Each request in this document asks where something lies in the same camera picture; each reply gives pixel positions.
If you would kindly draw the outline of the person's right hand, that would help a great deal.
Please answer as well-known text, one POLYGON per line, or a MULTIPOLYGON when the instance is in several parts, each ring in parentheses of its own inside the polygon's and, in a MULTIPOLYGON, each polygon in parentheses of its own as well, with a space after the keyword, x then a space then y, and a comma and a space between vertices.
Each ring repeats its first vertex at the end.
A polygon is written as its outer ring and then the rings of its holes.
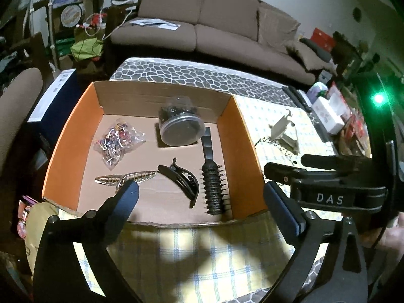
POLYGON ((403 212, 400 212, 394 227, 368 231, 360 235, 364 247, 392 251, 403 255, 403 212))

